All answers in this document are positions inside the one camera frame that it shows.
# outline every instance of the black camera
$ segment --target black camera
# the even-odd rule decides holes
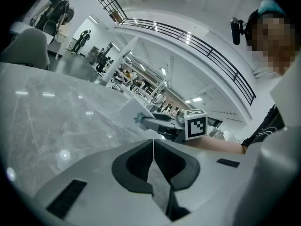
[[[235,17],[231,19],[232,39],[235,45],[238,45],[240,43],[240,35],[243,35],[245,33],[243,27],[244,27],[243,20],[238,20]]]

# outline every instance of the gray chair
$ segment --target gray chair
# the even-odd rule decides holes
[[[0,55],[0,61],[48,70],[47,37],[35,28],[23,31]]]

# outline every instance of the black slot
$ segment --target black slot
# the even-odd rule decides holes
[[[240,164],[240,162],[237,162],[237,161],[230,161],[230,160],[227,160],[227,159],[218,159],[216,162],[220,163],[220,164],[224,164],[224,165],[227,165],[227,166],[230,166],[230,167],[234,167],[234,168],[237,168]]]
[[[113,161],[112,174],[128,191],[153,194],[152,185],[147,182],[153,161],[152,151],[152,140],[147,140]]]
[[[63,219],[76,199],[86,186],[86,182],[73,180],[59,195],[58,197],[47,207],[47,211]]]

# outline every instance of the ceiling light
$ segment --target ceiling light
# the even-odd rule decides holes
[[[154,22],[154,25],[155,25],[155,30],[156,30],[156,32],[158,32],[157,23],[156,23],[156,21],[153,21],[153,22]]]
[[[193,99],[194,102],[201,101],[201,100],[203,100],[203,99],[200,97]]]
[[[140,66],[141,66],[141,68],[142,68],[144,71],[146,71],[145,68],[142,66],[142,64],[140,64]]]
[[[191,32],[187,32],[186,43],[189,44]]]
[[[45,92],[43,92],[42,95],[46,96],[46,97],[54,97],[55,96],[55,94],[49,94],[49,93],[45,93]]]
[[[89,15],[89,18],[91,18],[95,23],[98,23],[91,15]]]
[[[17,95],[28,95],[27,91],[16,91],[15,92]]]
[[[61,151],[60,151],[60,157],[61,157],[63,160],[67,161],[67,160],[70,159],[70,152],[67,151],[67,150],[61,150]]]
[[[6,175],[9,178],[10,181],[14,181],[16,178],[15,171],[12,168],[6,169]]]
[[[114,47],[115,47],[116,49],[118,49],[119,51],[121,51],[114,43],[112,43],[112,45],[114,45]]]

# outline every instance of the white wall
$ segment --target white wall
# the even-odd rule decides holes
[[[240,130],[243,126],[244,124],[241,121],[225,119],[219,129],[222,132],[224,132],[225,130],[231,132],[236,139],[242,142],[238,137],[240,137]]]
[[[262,78],[258,79],[256,95],[257,98],[254,100],[251,106],[251,113],[253,119],[248,122],[248,124],[243,127],[238,133],[237,139],[246,139],[256,131],[256,129],[263,122],[263,119],[266,117],[269,109],[275,104],[270,91],[276,86],[280,81],[280,77],[277,78]]]
[[[85,30],[91,30],[90,40],[88,40],[85,46],[81,47],[79,50],[79,52],[85,56],[88,55],[93,46],[98,49],[106,48],[110,42],[114,42],[116,40],[116,35],[114,33],[109,32],[109,30],[101,23],[96,24],[90,18],[87,18],[82,23],[82,25],[74,33],[73,38],[76,40],[79,39],[80,34]],[[111,57],[116,60],[118,54],[119,51],[115,47],[112,47],[107,54],[107,57]]]
[[[228,43],[226,43],[224,40],[221,40],[221,38],[217,37],[212,32],[207,33],[203,37],[203,40],[224,55],[244,76],[251,88],[253,90],[255,89],[256,78],[253,75],[253,71],[236,50],[234,50]]]

